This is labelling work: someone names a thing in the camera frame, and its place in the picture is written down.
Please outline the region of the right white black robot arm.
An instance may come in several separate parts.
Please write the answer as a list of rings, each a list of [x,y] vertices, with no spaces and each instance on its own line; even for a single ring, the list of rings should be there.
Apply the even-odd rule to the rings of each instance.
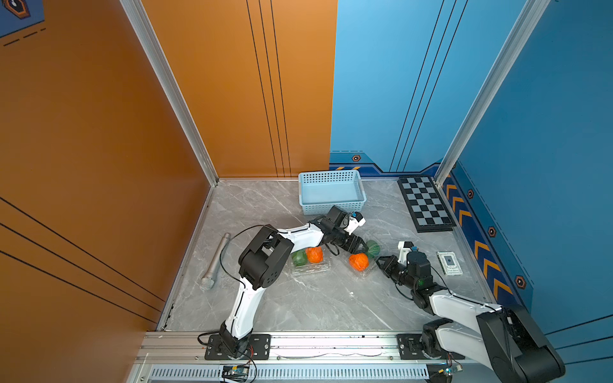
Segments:
[[[562,357],[523,306],[458,295],[434,281],[422,252],[407,252],[403,259],[381,256],[376,263],[395,285],[410,289],[418,308],[436,316],[420,338],[429,357],[460,354],[490,368],[502,382],[549,382],[565,375]]]

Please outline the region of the green orange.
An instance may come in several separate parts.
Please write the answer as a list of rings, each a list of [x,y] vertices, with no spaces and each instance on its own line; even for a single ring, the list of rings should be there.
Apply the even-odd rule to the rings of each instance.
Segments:
[[[294,267],[304,267],[310,263],[305,250],[292,253],[291,261]]]
[[[369,259],[376,259],[379,257],[381,253],[381,246],[379,243],[373,239],[367,241],[367,252],[366,255]]]

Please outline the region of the clear plastic clamshell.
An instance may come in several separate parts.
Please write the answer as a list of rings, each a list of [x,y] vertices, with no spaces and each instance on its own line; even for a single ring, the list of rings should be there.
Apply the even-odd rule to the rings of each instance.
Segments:
[[[308,247],[290,256],[291,274],[317,274],[331,269],[330,256],[323,247]]]
[[[346,266],[358,278],[365,278],[378,270],[377,261],[381,255],[372,255],[368,252],[356,253],[347,258]]]

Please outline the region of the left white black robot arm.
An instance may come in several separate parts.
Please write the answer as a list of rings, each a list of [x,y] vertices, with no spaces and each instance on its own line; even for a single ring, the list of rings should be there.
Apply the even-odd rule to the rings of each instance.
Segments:
[[[228,318],[221,324],[222,344],[234,358],[241,357],[249,348],[256,311],[265,290],[280,276],[295,252],[331,245],[351,255],[367,252],[367,243],[354,231],[366,223],[360,212],[347,213],[332,207],[297,228],[277,229],[260,225],[252,241],[240,254],[239,290]]]

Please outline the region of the orange fruit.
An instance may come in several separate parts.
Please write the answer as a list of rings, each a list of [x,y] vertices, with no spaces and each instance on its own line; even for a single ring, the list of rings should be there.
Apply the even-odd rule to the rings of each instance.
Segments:
[[[305,252],[311,264],[319,264],[324,260],[322,247],[309,247]]]
[[[349,257],[349,265],[355,271],[363,272],[370,266],[370,259],[365,253],[354,254]]]

